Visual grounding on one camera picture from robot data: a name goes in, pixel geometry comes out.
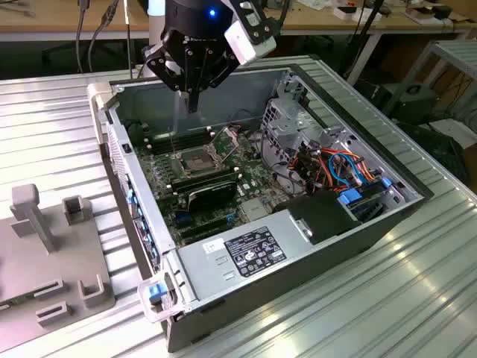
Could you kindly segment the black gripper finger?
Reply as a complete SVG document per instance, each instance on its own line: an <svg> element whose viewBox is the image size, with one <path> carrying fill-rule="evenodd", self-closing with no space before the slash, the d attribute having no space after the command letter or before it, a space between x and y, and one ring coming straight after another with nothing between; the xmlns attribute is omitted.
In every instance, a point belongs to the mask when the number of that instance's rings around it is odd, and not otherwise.
<svg viewBox="0 0 477 358"><path fill-rule="evenodd" d="M224 55L215 62L208 57L199 72L198 83L193 89L193 112L198 111L200 94L208 88L218 87L239 65L234 55Z"/></svg>
<svg viewBox="0 0 477 358"><path fill-rule="evenodd" d="M194 111L194 93L186 87L185 72L173 61L162 45L143 48L146 68L158 77L170 90L177 93L187 112Z"/></svg>

